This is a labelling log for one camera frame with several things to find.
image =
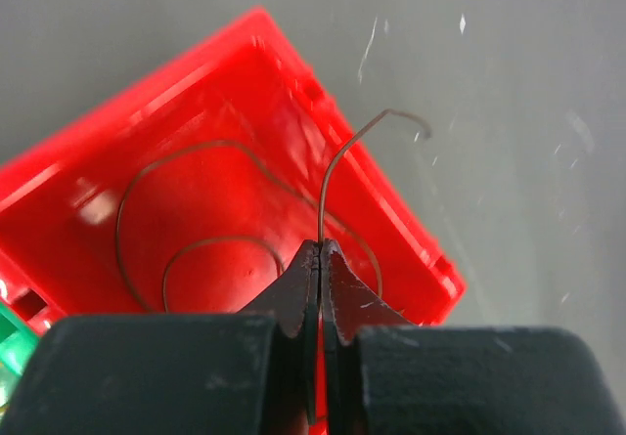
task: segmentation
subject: gray floor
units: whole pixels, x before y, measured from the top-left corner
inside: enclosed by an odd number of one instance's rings
[[[450,324],[568,327],[626,405],[626,0],[0,0],[0,160],[255,4],[355,127],[433,125],[367,144],[468,280]]]

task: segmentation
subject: red container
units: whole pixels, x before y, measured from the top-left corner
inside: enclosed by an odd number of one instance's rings
[[[142,168],[227,139],[316,198],[326,166],[351,135],[313,71],[265,12],[252,11],[0,171],[2,300],[39,333],[65,315],[142,312],[114,248],[119,202]],[[376,254],[384,300],[415,323],[441,323],[465,285],[362,146],[336,168],[328,208]],[[137,183],[120,248],[141,295],[162,310],[163,269],[181,247],[254,235],[289,264],[302,240],[315,238],[315,215],[241,150],[198,150]],[[327,236],[376,290],[362,242],[334,222]],[[276,277],[272,256],[254,243],[198,247],[172,266],[169,305],[235,312]]]

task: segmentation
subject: red tray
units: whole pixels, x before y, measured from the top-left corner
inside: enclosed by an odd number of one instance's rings
[[[149,163],[216,139],[248,147],[282,182],[319,195],[325,167],[352,135],[334,100],[280,30],[254,10],[80,118],[0,171],[0,295],[33,330],[77,313],[144,311],[121,278],[114,226],[122,195]],[[418,324],[438,324],[465,284],[363,146],[336,168],[327,222],[354,272]],[[198,150],[143,177],[126,202],[120,249],[146,302],[192,241],[254,235],[289,264],[316,235],[315,208],[241,150]],[[172,311],[235,312],[277,277],[250,242],[198,247],[172,266]]]

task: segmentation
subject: gray table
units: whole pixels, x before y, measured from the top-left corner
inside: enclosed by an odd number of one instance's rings
[[[367,144],[467,278],[450,323],[570,328],[626,405],[626,0],[0,0],[0,160],[255,4],[355,127],[431,122]]]

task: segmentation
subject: thin brown wire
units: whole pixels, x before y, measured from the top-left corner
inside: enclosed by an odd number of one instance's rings
[[[293,196],[299,198],[300,200],[304,201],[305,203],[307,203],[308,205],[310,205],[313,209],[317,209],[318,208],[318,203],[313,200],[310,199],[306,196],[304,196],[303,194],[301,194],[299,191],[297,191],[296,189],[292,188],[290,185],[286,184],[284,181],[282,181],[280,178],[278,178],[272,171],[270,171],[264,164],[263,162],[258,158],[258,156],[251,151],[248,147],[246,147],[245,145],[233,141],[233,140],[224,140],[224,139],[219,139],[219,140],[213,140],[213,141],[209,141],[209,142],[203,142],[200,144],[195,144],[189,147],[186,147],[185,149],[179,150],[177,152],[171,153],[169,155],[166,155],[156,161],[153,161],[152,163],[148,164],[147,166],[145,166],[141,171],[139,171],[139,173],[137,173],[130,181],[130,183],[128,184],[128,186],[126,187],[126,190],[124,191],[121,201],[119,202],[119,206],[117,208],[117,215],[116,215],[116,219],[115,219],[115,233],[114,233],[114,242],[115,242],[115,258],[117,261],[117,267],[119,269],[119,273],[126,285],[126,287],[129,289],[130,293],[133,295],[133,297],[135,298],[135,300],[137,300],[137,302],[142,306],[142,308],[144,308],[144,310],[148,311],[148,312],[155,312],[156,310],[150,305],[148,304],[148,302],[144,299],[144,297],[141,295],[141,293],[139,293],[139,290],[137,289],[137,287],[135,286],[134,282],[132,281],[132,279],[130,278],[130,275],[128,274],[128,271],[126,269],[126,266],[124,264],[124,260],[123,260],[123,255],[122,255],[122,250],[121,250],[121,240],[120,240],[120,229],[121,229],[121,219],[122,219],[122,214],[124,211],[124,206],[126,204],[126,201],[128,200],[128,198],[130,197],[130,194],[132,193],[133,189],[135,188],[135,186],[137,185],[137,183],[147,174],[151,173],[152,171],[154,171],[155,169],[161,167],[163,164],[166,164],[176,158],[179,158],[181,156],[184,156],[186,154],[189,154],[191,152],[197,152],[200,150],[210,150],[210,149],[215,149],[215,148],[234,148],[237,150],[240,150],[241,152],[245,153],[251,160],[252,162],[259,168],[259,170],[274,184],[276,184],[277,186],[279,186],[280,188],[282,188],[284,191],[287,191],[288,193],[292,194]],[[331,219],[332,221],[336,222],[337,224],[339,224],[348,234],[350,234],[358,243],[359,245],[363,248],[363,250],[366,252],[366,254],[368,255],[370,262],[372,264],[372,267],[375,270],[376,273],[376,277],[377,277],[377,294],[379,297],[382,297],[382,273],[380,270],[380,264],[379,261],[376,257],[376,255],[374,254],[373,250],[370,248],[370,246],[365,242],[364,239],[362,239],[358,234],[356,234],[356,232],[354,232],[352,229],[350,229],[344,222],[342,222],[341,220],[339,220],[335,215],[333,215],[333,213],[331,212],[326,212],[326,216]],[[258,245],[260,245],[261,247],[263,247],[265,250],[267,250],[275,259],[279,258],[280,256],[279,254],[276,252],[276,249],[271,246],[268,242],[264,241],[263,239],[259,239],[258,237],[254,237],[254,236],[247,236],[247,235],[237,235],[237,236],[232,236],[232,238],[237,237],[240,240],[248,240],[250,242],[254,242]],[[230,238],[230,237],[221,237],[224,240],[229,240],[229,239],[225,239],[225,238]],[[167,293],[166,293],[166,286],[167,286],[167,277],[169,274],[169,271],[172,267],[172,265],[174,264],[174,262],[176,262],[176,260],[178,260],[182,255],[184,255],[185,253],[189,252],[190,250],[195,249],[196,247],[200,247],[202,245],[208,245],[208,244],[212,244],[212,243],[216,243],[215,238],[209,238],[209,239],[201,239],[199,241],[193,242],[191,244],[188,244],[186,246],[184,246],[182,249],[180,249],[179,251],[177,251],[172,258],[168,261],[165,270],[163,272],[163,277],[161,279],[162,284],[161,284],[161,294],[162,294],[162,298],[163,298],[163,308],[168,311],[169,310],[169,305],[167,304]]]
[[[412,114],[410,112],[406,112],[404,110],[395,110],[395,109],[385,109],[379,115],[374,117],[370,122],[365,124],[365,126],[359,130],[356,134],[352,136],[350,140],[348,140],[343,147],[336,153],[336,155],[331,160],[328,168],[326,168],[326,173],[324,174],[324,180],[322,181],[322,189],[320,191],[320,204],[318,210],[318,220],[317,220],[317,241],[322,244],[324,242],[324,207],[326,205],[326,194],[329,189],[329,182],[331,181],[331,175],[333,174],[333,170],[336,167],[336,164],[343,157],[343,155],[352,148],[354,144],[356,144],[361,137],[367,134],[370,129],[372,129],[376,124],[381,122],[387,115],[397,115],[398,117],[404,117],[406,119],[413,120],[418,123],[422,130],[424,130],[424,138],[429,139],[432,136],[432,129],[430,125],[418,115]]]

